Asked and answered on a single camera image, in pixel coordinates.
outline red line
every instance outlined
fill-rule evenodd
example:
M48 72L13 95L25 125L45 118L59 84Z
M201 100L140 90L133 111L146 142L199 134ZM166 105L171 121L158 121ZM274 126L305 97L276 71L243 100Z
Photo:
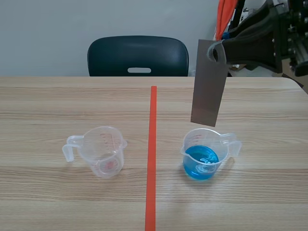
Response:
M157 86L151 86L148 173L146 181L145 231L155 231L156 220L156 111Z

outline blue liquid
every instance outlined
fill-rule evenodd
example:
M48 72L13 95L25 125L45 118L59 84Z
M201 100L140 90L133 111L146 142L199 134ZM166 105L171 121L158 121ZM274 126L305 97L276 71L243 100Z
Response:
M216 153L212 149L205 146L197 145L190 147L186 150L186 153L189 154L193 159L205 164L219 162ZM218 167L201 165L188 156L184 156L183 165L186 173L196 180L206 180L211 178L216 172L216 167Z

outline empty measuring cup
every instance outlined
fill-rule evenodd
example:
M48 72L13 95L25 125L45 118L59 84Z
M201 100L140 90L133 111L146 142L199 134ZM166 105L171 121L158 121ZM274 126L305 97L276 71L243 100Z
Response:
M181 148L184 169L190 177L206 180L228 155L237 157L241 147L233 133L221 135L206 128L192 130L186 134Z
M119 130L113 127L98 127L83 136L70 136L62 151L67 162L74 160L73 148L88 163L98 177L116 175L123 167L123 149L127 142Z

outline metal plate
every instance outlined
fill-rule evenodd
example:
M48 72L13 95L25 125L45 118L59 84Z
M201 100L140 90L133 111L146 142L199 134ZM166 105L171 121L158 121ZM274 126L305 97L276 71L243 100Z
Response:
M194 80L191 122L215 127L228 75L226 64L210 61L207 56L212 40L199 40Z

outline chair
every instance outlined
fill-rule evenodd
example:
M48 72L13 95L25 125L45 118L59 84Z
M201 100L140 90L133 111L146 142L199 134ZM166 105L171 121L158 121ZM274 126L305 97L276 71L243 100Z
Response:
M90 76L187 76L188 51L177 39L155 36L100 38L88 50ZM131 73L129 68L150 68Z

